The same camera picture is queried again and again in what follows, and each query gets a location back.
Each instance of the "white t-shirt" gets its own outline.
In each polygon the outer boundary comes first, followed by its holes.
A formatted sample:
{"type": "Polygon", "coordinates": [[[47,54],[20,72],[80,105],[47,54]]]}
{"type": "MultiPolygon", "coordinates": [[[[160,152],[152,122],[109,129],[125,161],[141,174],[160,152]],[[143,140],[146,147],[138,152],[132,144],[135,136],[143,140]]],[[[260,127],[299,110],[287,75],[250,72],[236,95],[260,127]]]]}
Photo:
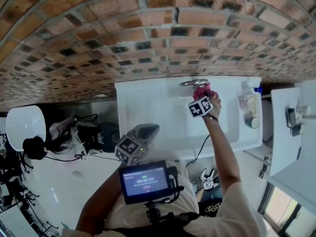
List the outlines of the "white t-shirt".
{"type": "MultiPolygon", "coordinates": [[[[171,204],[157,206],[161,215],[173,212],[174,215],[198,211],[196,196],[189,182],[186,168],[179,162],[167,162],[176,165],[179,172],[179,185],[184,186],[184,191],[179,198],[171,204]]],[[[148,226],[147,208],[144,203],[126,205],[121,194],[106,221],[106,228],[135,228],[148,226]]],[[[231,185],[223,199],[216,217],[198,217],[184,227],[184,230],[197,237],[266,237],[267,230],[262,215],[256,212],[249,204],[242,183],[231,185]]],[[[91,237],[91,235],[63,230],[63,237],[91,237]]],[[[103,231],[98,237],[124,236],[114,231],[103,231]]]]}

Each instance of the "display screen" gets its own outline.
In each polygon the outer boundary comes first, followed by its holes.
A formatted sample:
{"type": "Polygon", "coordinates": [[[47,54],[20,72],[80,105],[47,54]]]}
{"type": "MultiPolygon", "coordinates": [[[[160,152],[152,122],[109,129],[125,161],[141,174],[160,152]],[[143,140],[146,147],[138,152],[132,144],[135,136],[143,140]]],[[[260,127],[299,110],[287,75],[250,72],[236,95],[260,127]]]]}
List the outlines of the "display screen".
{"type": "Polygon", "coordinates": [[[156,192],[168,188],[163,167],[123,174],[128,196],[156,192]]]}

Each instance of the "window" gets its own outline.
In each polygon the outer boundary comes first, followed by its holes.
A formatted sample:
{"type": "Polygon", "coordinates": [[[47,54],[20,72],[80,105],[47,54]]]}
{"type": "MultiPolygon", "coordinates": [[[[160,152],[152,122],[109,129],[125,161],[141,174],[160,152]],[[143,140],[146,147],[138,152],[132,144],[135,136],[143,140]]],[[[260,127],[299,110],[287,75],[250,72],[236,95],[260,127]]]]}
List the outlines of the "window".
{"type": "Polygon", "coordinates": [[[258,212],[265,219],[269,237],[316,236],[316,216],[270,183],[258,212]]]}

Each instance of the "metal object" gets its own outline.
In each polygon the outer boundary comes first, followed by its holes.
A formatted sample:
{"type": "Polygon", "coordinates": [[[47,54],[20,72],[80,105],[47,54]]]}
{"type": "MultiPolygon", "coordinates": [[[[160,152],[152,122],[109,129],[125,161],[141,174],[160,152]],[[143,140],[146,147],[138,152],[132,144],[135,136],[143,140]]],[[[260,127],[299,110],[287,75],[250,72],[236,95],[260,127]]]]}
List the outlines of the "metal object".
{"type": "Polygon", "coordinates": [[[179,85],[182,87],[186,87],[186,86],[205,87],[205,85],[207,84],[208,84],[208,79],[196,79],[196,80],[182,82],[179,85]]]}
{"type": "Polygon", "coordinates": [[[212,169],[208,175],[206,174],[206,168],[202,171],[200,178],[203,183],[204,190],[208,191],[216,188],[219,185],[218,183],[214,183],[214,173],[214,169],[212,169]]]}

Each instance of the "brick wall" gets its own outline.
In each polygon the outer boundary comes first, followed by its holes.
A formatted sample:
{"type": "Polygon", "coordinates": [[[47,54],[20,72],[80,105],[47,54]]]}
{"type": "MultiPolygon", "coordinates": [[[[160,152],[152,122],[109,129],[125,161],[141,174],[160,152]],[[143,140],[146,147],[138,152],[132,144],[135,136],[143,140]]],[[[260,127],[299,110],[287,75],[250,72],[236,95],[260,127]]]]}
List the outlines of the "brick wall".
{"type": "Polygon", "coordinates": [[[4,109],[115,96],[118,81],[316,78],[316,0],[0,0],[4,109]]]}

